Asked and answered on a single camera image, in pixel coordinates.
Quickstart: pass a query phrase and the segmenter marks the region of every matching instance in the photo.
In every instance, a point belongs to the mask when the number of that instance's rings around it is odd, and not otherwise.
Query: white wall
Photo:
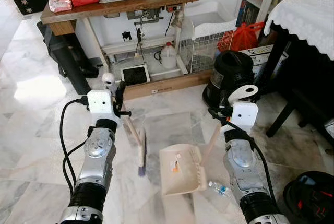
[[[204,1],[220,1],[230,14],[234,14],[237,7],[237,0],[200,0],[192,4],[188,3],[188,5],[195,5]],[[158,23],[143,25],[145,38],[150,39],[164,36],[165,30],[168,26],[170,15],[171,14],[163,11],[161,13],[161,17],[164,17],[163,20],[160,20]],[[137,20],[128,20],[126,13],[121,13],[120,17],[111,19],[107,19],[102,16],[92,17],[90,18],[90,21],[96,32],[101,46],[122,42],[122,32],[124,31],[130,31],[132,39],[137,39],[136,28],[134,26],[134,22]],[[174,31],[174,28],[170,27],[168,35],[173,35]],[[77,22],[76,34],[87,56],[89,58],[98,57],[98,55],[96,54],[96,50],[91,45],[91,41],[86,34],[83,23],[80,20]]]

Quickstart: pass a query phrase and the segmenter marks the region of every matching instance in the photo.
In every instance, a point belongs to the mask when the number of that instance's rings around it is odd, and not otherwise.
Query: plastic water bottle
[[[171,42],[167,42],[167,45],[161,50],[160,57],[164,68],[171,69],[176,66],[176,50]]]
[[[229,189],[226,186],[223,186],[222,184],[218,183],[218,182],[213,182],[210,181],[209,182],[209,187],[212,188],[212,190],[216,191],[217,193],[219,193],[220,195],[229,197]]]

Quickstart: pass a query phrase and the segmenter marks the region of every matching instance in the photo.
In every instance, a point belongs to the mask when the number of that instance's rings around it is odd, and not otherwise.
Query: dustpan
[[[206,175],[200,166],[199,148],[177,144],[159,151],[162,195],[191,193],[206,189]]]

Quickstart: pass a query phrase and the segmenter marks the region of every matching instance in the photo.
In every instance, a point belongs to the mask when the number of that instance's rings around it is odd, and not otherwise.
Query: lace tablecloth
[[[334,60],[334,0],[283,0],[269,14],[265,34],[272,22]]]

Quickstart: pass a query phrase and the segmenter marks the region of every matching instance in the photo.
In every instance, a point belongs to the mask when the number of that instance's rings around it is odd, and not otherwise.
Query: marble floor
[[[19,21],[16,28],[4,22],[10,17]],[[0,34],[0,224],[57,223],[69,201],[61,170],[58,127],[63,106],[78,96],[47,55],[35,26],[39,17],[40,14],[20,16],[15,9],[0,14],[2,29],[8,27],[8,32],[3,29]],[[94,89],[102,88],[99,78],[89,79],[89,83]],[[119,127],[104,224],[245,223],[233,195],[221,197],[206,190],[161,196],[159,150],[190,143],[203,152],[217,125],[202,101],[204,87],[125,101],[136,127],[144,127],[147,133],[147,176],[137,175],[135,141],[126,126]],[[252,131],[268,161],[284,213],[282,190],[288,182],[308,170],[334,174],[334,158],[325,153],[330,145],[311,126],[298,128],[300,117],[296,112],[273,138],[265,135],[285,103],[276,93],[258,101],[259,115]],[[68,108],[64,121],[68,149],[85,139],[91,124],[90,114],[83,106]],[[205,170],[209,180],[228,185],[224,154],[220,140]],[[82,149],[71,157],[76,174],[83,157]]]

